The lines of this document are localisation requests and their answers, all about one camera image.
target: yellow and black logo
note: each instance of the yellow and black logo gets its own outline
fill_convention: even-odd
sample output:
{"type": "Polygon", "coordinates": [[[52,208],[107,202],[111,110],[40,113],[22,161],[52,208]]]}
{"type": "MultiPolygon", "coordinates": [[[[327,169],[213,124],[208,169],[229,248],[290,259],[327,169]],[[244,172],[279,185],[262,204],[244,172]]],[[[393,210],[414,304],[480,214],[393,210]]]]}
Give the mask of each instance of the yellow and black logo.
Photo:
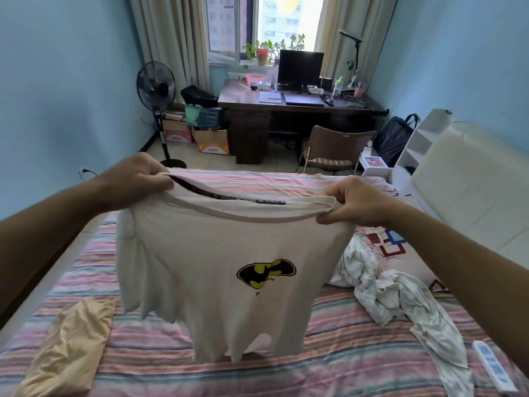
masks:
{"type": "Polygon", "coordinates": [[[272,276],[294,276],[296,267],[286,259],[276,259],[272,263],[252,263],[241,267],[237,278],[252,288],[262,288],[272,276]]]}

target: bed headboard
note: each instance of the bed headboard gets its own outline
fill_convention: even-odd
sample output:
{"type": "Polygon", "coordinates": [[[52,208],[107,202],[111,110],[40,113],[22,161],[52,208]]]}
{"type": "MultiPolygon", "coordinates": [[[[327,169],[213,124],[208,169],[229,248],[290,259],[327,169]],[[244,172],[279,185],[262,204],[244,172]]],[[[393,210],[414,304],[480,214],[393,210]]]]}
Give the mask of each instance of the bed headboard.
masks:
{"type": "Polygon", "coordinates": [[[453,123],[412,184],[446,224],[529,268],[529,155],[481,127],[453,123]]]}

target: chair seat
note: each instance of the chair seat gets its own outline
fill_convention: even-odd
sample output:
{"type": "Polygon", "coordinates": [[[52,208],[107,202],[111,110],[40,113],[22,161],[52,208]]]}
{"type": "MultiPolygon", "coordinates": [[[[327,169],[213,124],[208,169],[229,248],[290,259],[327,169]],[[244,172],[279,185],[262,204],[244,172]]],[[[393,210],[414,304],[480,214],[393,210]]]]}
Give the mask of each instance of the chair seat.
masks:
{"type": "MultiPolygon", "coordinates": [[[[308,142],[303,142],[303,157],[307,158],[308,142]]],[[[310,167],[316,167],[326,171],[344,171],[349,170],[354,166],[351,160],[333,160],[324,159],[321,157],[307,160],[307,165],[310,167]]]]}

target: bed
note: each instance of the bed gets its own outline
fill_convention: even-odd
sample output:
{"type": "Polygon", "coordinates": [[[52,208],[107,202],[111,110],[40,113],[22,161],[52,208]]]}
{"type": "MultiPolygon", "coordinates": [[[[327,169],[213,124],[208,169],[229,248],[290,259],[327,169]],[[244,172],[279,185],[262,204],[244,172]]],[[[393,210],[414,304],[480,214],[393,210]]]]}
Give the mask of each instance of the bed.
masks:
{"type": "MultiPolygon", "coordinates": [[[[240,193],[320,195],[340,177],[182,170],[179,174],[240,193]]],[[[395,195],[385,180],[368,180],[395,195]]],[[[188,335],[177,324],[150,314],[123,313],[115,272],[116,214],[110,213],[74,266],[63,275],[42,305],[0,354],[0,396],[22,381],[49,325],[66,305],[93,295],[115,297],[109,340],[89,396],[445,396],[437,369],[409,332],[407,318],[386,327],[374,323],[352,289],[324,286],[314,301],[303,353],[282,358],[247,354],[242,362],[196,364],[188,335]]],[[[365,230],[357,229],[370,246],[365,230]]],[[[523,394],[525,377],[491,342],[449,293],[436,298],[452,317],[467,347],[476,396],[498,395],[471,348],[484,340],[493,348],[523,394]]]]}

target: fan base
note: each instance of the fan base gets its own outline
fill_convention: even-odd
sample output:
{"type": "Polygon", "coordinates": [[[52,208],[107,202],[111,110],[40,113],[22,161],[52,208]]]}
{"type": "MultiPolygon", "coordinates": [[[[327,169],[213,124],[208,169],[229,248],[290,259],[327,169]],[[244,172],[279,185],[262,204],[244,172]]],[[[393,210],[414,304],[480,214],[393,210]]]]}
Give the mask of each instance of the fan base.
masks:
{"type": "Polygon", "coordinates": [[[165,167],[187,168],[187,165],[182,160],[177,160],[177,159],[162,160],[160,161],[160,163],[162,163],[162,165],[164,165],[165,167]]]}

